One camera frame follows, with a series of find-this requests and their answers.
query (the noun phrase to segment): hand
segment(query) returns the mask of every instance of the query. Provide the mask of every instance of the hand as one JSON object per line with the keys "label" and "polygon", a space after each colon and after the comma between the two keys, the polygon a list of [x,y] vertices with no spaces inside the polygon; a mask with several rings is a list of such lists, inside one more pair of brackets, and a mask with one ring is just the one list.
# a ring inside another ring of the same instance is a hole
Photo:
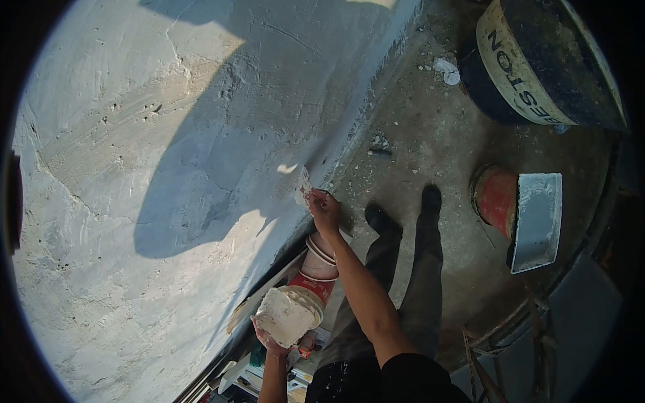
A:
{"label": "hand", "polygon": [[312,189],[308,200],[309,211],[313,215],[316,229],[321,233],[322,238],[331,244],[334,238],[340,235],[338,223],[341,204],[329,193],[318,189]]}
{"label": "hand", "polygon": [[275,357],[285,357],[289,353],[289,349],[284,348],[276,343],[275,340],[273,340],[271,336],[269,336],[269,333],[267,333],[265,330],[257,328],[254,316],[251,316],[251,322],[253,323],[253,328],[255,329],[255,336],[258,340],[260,340],[260,343],[262,343],[268,353],[271,353]]}

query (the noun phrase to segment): black shoe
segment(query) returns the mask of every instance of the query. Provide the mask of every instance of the black shoe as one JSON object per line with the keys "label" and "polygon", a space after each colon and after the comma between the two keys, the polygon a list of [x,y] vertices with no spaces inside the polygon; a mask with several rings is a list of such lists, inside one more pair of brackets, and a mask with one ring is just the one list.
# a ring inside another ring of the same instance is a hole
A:
{"label": "black shoe", "polygon": [[387,230],[403,235],[403,228],[375,203],[370,203],[365,207],[365,221],[379,235]]}
{"label": "black shoe", "polygon": [[441,211],[441,191],[435,184],[429,184],[421,194],[421,212],[439,214]]}

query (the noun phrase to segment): forearm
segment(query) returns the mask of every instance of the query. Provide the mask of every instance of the forearm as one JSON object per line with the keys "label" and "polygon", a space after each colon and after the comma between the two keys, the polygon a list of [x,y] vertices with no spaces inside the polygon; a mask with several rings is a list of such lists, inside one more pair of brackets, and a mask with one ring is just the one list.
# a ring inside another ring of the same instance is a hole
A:
{"label": "forearm", "polygon": [[286,403],[286,355],[266,352],[262,389],[257,403]]}
{"label": "forearm", "polygon": [[330,244],[345,296],[363,333],[374,343],[376,335],[399,329],[394,304],[376,277],[365,268],[340,234]]}

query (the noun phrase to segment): black bucket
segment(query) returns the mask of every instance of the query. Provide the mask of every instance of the black bucket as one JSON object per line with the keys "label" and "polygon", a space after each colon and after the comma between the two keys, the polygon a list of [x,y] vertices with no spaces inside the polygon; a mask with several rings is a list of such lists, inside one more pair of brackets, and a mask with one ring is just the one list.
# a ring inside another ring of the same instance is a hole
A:
{"label": "black bucket", "polygon": [[457,60],[494,121],[628,131],[609,65],[566,0],[493,0]]}

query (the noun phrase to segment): plaster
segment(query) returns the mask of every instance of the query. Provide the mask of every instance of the plaster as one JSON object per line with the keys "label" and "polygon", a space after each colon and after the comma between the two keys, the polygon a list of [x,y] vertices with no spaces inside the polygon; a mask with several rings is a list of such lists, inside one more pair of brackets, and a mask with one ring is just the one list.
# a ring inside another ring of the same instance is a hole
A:
{"label": "plaster", "polygon": [[232,310],[303,230],[300,166],[324,184],[361,138],[370,83],[418,11],[74,3],[14,140],[21,302],[74,398],[170,400],[215,357]]}

